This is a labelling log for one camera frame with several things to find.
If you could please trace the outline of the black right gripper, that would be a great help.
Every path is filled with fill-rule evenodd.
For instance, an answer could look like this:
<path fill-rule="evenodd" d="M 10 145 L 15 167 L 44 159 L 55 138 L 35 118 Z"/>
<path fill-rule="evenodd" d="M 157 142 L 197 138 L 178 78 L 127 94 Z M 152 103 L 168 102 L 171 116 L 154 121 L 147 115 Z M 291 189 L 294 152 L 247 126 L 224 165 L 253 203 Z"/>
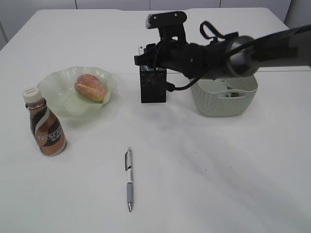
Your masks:
<path fill-rule="evenodd" d="M 195 43 L 181 44 L 177 41 L 148 44 L 143 55 L 134 56 L 137 66 L 167 68 L 194 79 L 204 69 L 210 69 L 204 79 L 230 78 L 231 73 L 225 61 L 219 62 L 226 53 L 227 43 L 213 42 L 206 46 Z"/>

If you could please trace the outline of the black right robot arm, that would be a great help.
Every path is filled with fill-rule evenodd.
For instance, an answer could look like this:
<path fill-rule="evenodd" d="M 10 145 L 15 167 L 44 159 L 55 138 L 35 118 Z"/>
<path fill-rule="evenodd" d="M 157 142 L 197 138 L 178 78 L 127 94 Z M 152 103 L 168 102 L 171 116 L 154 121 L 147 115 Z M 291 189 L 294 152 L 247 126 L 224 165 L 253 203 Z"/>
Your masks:
<path fill-rule="evenodd" d="M 143 55 L 135 56 L 137 66 L 161 67 L 182 73 L 189 79 L 241 78 L 261 67 L 311 65 L 309 25 L 273 33 L 261 38 L 220 34 L 204 21 L 200 33 L 210 44 L 161 42 Z"/>

